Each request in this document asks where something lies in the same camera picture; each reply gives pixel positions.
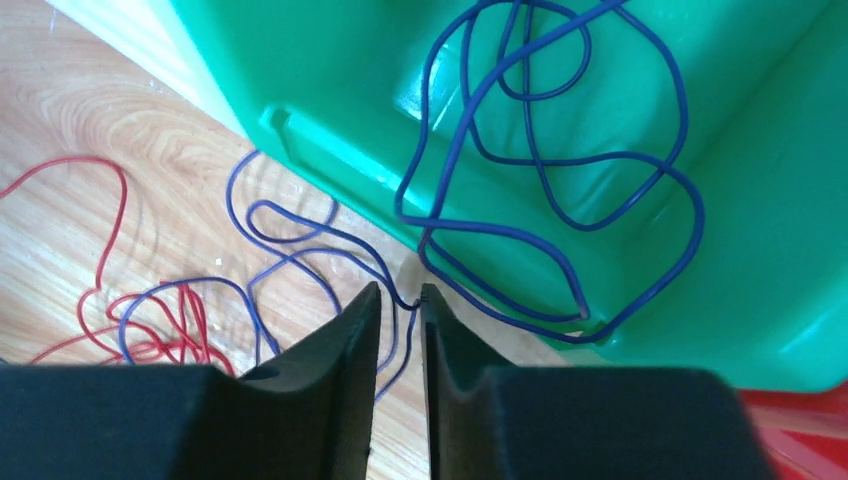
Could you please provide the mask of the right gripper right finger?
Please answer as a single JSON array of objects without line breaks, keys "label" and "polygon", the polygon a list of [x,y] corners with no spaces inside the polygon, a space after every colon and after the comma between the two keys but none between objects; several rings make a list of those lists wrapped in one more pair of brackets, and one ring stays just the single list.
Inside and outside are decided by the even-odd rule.
[{"label": "right gripper right finger", "polygon": [[432,284],[420,317],[435,479],[772,479],[740,399],[711,372],[519,366]]}]

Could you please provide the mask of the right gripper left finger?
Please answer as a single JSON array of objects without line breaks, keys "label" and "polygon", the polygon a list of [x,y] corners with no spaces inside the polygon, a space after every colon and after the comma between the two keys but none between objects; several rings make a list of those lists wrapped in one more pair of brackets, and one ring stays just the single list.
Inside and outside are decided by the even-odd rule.
[{"label": "right gripper left finger", "polygon": [[362,479],[381,292],[234,378],[202,365],[5,366],[5,479]]}]

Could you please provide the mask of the green plastic bin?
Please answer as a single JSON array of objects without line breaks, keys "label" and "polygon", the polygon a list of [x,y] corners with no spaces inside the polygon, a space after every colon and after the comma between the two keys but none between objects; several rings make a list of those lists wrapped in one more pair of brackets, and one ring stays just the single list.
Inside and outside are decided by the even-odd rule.
[{"label": "green plastic bin", "polygon": [[249,140],[558,350],[847,378],[843,1],[176,1]]}]

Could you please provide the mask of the red plastic bin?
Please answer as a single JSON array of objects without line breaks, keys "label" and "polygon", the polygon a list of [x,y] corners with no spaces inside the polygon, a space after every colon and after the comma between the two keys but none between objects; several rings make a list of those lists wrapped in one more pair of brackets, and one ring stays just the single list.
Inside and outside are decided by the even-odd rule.
[{"label": "red plastic bin", "polygon": [[816,394],[742,390],[780,479],[847,477],[847,384]]}]

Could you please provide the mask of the white plastic bin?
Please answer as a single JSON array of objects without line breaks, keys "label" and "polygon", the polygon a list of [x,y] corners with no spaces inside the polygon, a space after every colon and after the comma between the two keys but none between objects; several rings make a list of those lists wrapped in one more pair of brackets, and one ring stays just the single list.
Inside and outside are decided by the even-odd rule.
[{"label": "white plastic bin", "polygon": [[205,114],[247,136],[170,2],[48,3]]}]

